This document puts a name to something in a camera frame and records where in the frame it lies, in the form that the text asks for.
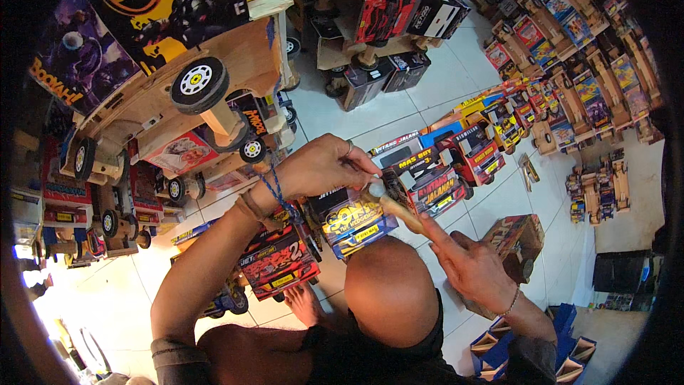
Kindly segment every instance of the sticker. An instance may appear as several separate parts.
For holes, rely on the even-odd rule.
[[[282,286],[283,284],[285,284],[286,282],[292,281],[293,279],[295,279],[294,276],[293,276],[291,273],[289,273],[289,274],[287,274],[286,276],[284,276],[284,277],[282,277],[282,278],[276,279],[275,281],[273,281],[273,282],[271,283],[271,285],[272,285],[273,287],[280,287],[280,286]]]
[[[378,225],[373,225],[369,227],[368,229],[364,230],[363,232],[359,232],[358,234],[354,235],[354,239],[356,240],[357,243],[360,243],[367,237],[376,234],[380,231],[380,228]]]

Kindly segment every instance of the black box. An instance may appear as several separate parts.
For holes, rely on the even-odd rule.
[[[345,111],[353,110],[375,98],[382,91],[382,87],[387,82],[387,78],[394,70],[394,65],[389,62],[386,56],[377,58],[378,66],[371,71],[364,70],[350,64],[344,76],[347,79],[349,90],[347,94],[339,99],[342,109]]]
[[[462,0],[421,0],[406,32],[448,39],[468,12],[470,7]]]
[[[409,51],[387,57],[394,66],[385,85],[385,92],[401,91],[415,87],[430,66],[428,56],[422,51]]]

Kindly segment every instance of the white tile floor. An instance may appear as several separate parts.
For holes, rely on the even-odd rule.
[[[302,74],[298,89],[289,94],[299,116],[295,147],[324,133],[333,133],[367,150],[401,134],[432,124],[458,102],[497,83],[497,73],[484,57],[480,44],[489,32],[487,21],[472,12],[454,37],[437,50],[428,52],[432,66],[417,87],[398,93],[381,93],[370,103],[350,113],[343,112],[333,99],[322,93],[323,78],[311,62],[311,52],[297,60]],[[507,215],[534,212],[539,215],[546,241],[535,262],[534,272],[523,291],[541,308],[560,302],[586,303],[592,294],[594,258],[593,231],[573,225],[564,181],[577,160],[554,154],[540,156],[531,139],[523,140],[493,184],[475,189],[475,196],[463,201],[439,218],[448,231],[459,230],[471,238],[481,238],[492,224]],[[533,192],[526,192],[517,161],[528,153],[540,175]],[[95,336],[112,366],[122,373],[136,373],[153,380],[149,345],[149,309],[162,279],[169,270],[169,257],[176,253],[169,240],[185,230],[219,217],[237,196],[236,191],[208,192],[198,203],[191,202],[186,222],[166,235],[157,236],[149,250],[126,258],[99,262],[90,268],[67,271],[50,264],[56,287],[36,304],[43,318],[55,309],[67,324],[87,327]],[[473,371],[468,344],[490,325],[457,301],[446,282],[444,271],[430,251],[427,240],[401,226],[394,235],[411,244],[427,264],[436,287],[442,291],[445,307],[444,356],[459,373]],[[324,308],[344,312],[346,266],[330,250],[323,253],[320,284],[316,294]],[[223,323],[245,326],[303,329],[303,324],[285,304],[273,299],[258,302],[250,297],[250,310],[244,315],[226,315],[218,320],[202,319],[196,336]]]

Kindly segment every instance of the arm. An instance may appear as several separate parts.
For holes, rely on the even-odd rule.
[[[364,186],[374,178],[372,174],[379,173],[361,149],[350,149],[348,142],[331,134],[307,143],[276,167],[287,200],[320,195],[338,186]],[[273,175],[266,178],[275,188]],[[261,181],[250,194],[263,212],[273,212],[278,206]],[[152,303],[152,338],[195,344],[198,315],[216,296],[260,227],[258,221],[232,207],[187,249],[166,274]]]

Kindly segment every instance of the cardboard box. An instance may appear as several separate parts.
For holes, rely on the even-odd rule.
[[[394,66],[383,91],[395,92],[415,87],[432,62],[422,51],[410,51],[387,57]]]
[[[393,70],[394,66],[385,56],[378,58],[378,66],[371,71],[349,65],[344,73],[349,89],[347,95],[339,99],[342,109],[348,112],[374,99]]]
[[[461,0],[421,0],[406,32],[448,39],[469,11]]]
[[[421,0],[350,0],[351,15],[358,15],[355,43],[401,36]]]

